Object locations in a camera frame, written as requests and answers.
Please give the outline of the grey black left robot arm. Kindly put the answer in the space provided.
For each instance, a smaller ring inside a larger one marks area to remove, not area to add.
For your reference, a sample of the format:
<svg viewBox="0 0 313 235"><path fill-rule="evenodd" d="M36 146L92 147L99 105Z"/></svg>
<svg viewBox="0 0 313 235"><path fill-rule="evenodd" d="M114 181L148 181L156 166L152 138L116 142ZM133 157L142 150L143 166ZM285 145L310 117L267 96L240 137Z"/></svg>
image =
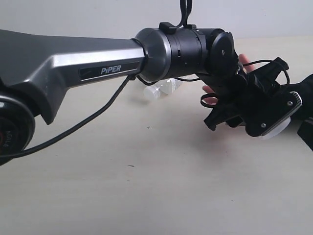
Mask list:
<svg viewBox="0 0 313 235"><path fill-rule="evenodd" d="M244 70L231 33L220 28L182 28L161 23L132 39L32 35L0 32L0 163L30 155L70 135L91 115L57 137L31 149L36 116L54 121L70 88L124 76L153 84L196 75L218 99L205 124L244 124L252 137L266 136L290 118L295 101L276 78L286 72L280 58Z"/></svg>

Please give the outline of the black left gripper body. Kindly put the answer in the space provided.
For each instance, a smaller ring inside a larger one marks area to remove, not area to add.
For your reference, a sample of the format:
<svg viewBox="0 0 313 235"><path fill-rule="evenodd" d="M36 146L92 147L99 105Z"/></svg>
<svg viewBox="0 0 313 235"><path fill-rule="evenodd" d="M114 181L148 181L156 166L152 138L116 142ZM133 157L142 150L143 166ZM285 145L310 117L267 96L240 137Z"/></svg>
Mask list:
<svg viewBox="0 0 313 235"><path fill-rule="evenodd" d="M254 65L255 70L245 73L244 66ZM240 115L251 115L263 99L268 100L280 88L276 79L288 73L288 64L280 57L259 59L248 64L239 62L239 55L210 55L204 64L205 70L198 77L215 93L201 98L216 97L218 105L232 105Z"/></svg>

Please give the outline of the person's open hand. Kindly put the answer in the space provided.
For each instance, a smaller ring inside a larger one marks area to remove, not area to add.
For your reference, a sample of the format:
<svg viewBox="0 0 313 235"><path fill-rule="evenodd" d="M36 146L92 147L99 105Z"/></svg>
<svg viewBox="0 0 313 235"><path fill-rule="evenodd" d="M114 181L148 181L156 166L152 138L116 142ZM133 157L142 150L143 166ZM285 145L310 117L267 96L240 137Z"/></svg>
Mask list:
<svg viewBox="0 0 313 235"><path fill-rule="evenodd" d="M239 55L239 62L244 65L244 64L250 63L251 61L249 60L249 58L245 54L240 54ZM256 67L254 65L244 66L245 73L252 72L255 69L256 69ZM215 93L215 89L213 89L212 87L210 87L208 85L203 85L202 90L204 92L206 92L207 94ZM204 98L203 101L209 105L216 105L218 103L218 98L215 95L214 97Z"/></svg>

